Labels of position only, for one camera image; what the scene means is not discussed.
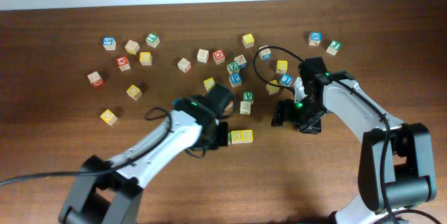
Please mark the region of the yellow S block front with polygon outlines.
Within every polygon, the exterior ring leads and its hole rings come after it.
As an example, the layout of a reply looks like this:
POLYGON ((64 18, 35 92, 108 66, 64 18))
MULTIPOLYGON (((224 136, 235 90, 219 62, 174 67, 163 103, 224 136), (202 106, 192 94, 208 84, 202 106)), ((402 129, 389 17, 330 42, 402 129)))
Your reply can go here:
POLYGON ((243 141, 241 130, 232 130, 230 132, 231 144, 241 144, 243 141))

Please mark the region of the yellow s block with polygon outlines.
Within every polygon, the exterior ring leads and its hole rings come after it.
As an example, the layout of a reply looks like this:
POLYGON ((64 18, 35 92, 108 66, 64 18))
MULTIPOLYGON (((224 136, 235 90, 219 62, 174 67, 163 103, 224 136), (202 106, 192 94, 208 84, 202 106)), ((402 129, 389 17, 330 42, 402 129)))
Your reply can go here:
POLYGON ((253 131, 251 129, 242 130, 242 143, 252 143, 253 139, 253 131))
POLYGON ((241 130, 232 130, 230 132, 231 144, 241 144, 243 141, 241 130))

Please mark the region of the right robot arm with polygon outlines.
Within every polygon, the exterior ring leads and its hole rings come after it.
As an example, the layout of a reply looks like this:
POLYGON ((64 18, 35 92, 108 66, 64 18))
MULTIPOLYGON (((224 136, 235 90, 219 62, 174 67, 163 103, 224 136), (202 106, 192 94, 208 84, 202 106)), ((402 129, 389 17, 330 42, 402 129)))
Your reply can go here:
POLYGON ((329 223, 391 223, 437 194, 432 140, 421 123, 406 124, 387 113, 346 71, 330 72, 320 57, 298 66, 293 99, 277 103, 272 126, 292 123, 319 134, 321 118, 337 115, 361 143, 359 194, 329 223))

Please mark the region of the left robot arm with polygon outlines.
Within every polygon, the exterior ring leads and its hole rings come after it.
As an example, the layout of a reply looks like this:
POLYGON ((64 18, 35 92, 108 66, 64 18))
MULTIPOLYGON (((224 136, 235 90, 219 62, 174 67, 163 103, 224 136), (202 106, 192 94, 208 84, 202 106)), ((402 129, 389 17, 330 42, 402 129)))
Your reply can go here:
POLYGON ((149 182, 183 151, 228 145, 226 106, 234 94, 221 84, 179 99, 139 143, 108 160, 88 158, 58 216, 60 223, 135 223, 149 182))

